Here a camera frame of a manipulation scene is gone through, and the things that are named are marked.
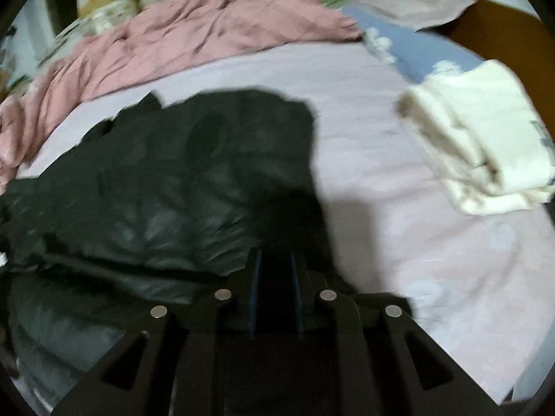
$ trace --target metal screw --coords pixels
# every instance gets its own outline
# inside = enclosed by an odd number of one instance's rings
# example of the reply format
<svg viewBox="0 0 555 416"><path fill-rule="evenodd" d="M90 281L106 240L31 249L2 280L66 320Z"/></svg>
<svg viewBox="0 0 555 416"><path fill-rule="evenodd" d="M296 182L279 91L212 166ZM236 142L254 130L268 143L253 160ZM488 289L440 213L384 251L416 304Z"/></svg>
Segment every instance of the metal screw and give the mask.
<svg viewBox="0 0 555 416"><path fill-rule="evenodd" d="M403 314L403 310L397 305L388 305L385 308L385 313L390 317L399 317L401 314Z"/></svg>
<svg viewBox="0 0 555 416"><path fill-rule="evenodd" d="M231 291L229 289L219 289L214 293L214 297L218 300L231 299Z"/></svg>
<svg viewBox="0 0 555 416"><path fill-rule="evenodd" d="M151 316L155 317L156 319L160 319L164 317L168 313L168 309L163 305L158 305L151 310Z"/></svg>
<svg viewBox="0 0 555 416"><path fill-rule="evenodd" d="M324 289L321 293L320 293L320 298L322 300L326 300L328 302L331 302L335 299L337 299L338 295L335 293L335 291L332 291L331 289Z"/></svg>

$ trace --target blue cloth with white flowers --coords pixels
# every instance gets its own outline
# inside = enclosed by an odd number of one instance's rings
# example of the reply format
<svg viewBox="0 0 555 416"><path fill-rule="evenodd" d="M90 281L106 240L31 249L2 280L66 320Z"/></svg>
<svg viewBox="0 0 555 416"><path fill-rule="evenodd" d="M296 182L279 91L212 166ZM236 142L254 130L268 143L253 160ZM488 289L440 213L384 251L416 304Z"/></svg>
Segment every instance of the blue cloth with white flowers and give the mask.
<svg viewBox="0 0 555 416"><path fill-rule="evenodd" d="M367 48L392 63L410 81L421 83L431 74L457 75L475 69L484 58L434 33L413 32L376 17L366 8L345 6L341 12L365 31Z"/></svg>

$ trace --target black leather garment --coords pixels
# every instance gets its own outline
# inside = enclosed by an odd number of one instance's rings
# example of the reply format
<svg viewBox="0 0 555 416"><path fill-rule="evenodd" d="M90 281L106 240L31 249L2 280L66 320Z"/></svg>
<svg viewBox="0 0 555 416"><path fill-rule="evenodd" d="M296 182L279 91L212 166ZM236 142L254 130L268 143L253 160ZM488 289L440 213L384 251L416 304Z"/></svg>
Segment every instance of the black leather garment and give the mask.
<svg viewBox="0 0 555 416"><path fill-rule="evenodd" d="M52 405L156 303L190 303L250 247L334 277L310 174L313 117L257 90L152 95L0 197L13 347Z"/></svg>

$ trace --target pink cloth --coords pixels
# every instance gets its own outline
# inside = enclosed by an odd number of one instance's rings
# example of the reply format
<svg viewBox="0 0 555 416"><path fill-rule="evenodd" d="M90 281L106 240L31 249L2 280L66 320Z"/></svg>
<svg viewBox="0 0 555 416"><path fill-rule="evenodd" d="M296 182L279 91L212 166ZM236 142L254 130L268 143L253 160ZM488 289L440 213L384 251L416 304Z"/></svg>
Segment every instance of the pink cloth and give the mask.
<svg viewBox="0 0 555 416"><path fill-rule="evenodd" d="M216 59L289 42L360 37L315 0L167 0L100 36L0 105L0 192L81 102Z"/></svg>

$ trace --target wrinkled pink fabric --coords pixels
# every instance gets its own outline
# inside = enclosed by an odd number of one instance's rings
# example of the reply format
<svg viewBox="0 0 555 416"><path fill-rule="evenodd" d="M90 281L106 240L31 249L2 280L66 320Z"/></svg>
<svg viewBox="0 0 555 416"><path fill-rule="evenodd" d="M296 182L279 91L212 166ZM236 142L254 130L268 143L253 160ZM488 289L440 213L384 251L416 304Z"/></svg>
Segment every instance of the wrinkled pink fabric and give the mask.
<svg viewBox="0 0 555 416"><path fill-rule="evenodd" d="M289 42L360 36L315 0L167 0L100 36L0 105L0 192L81 102L216 59Z"/></svg>

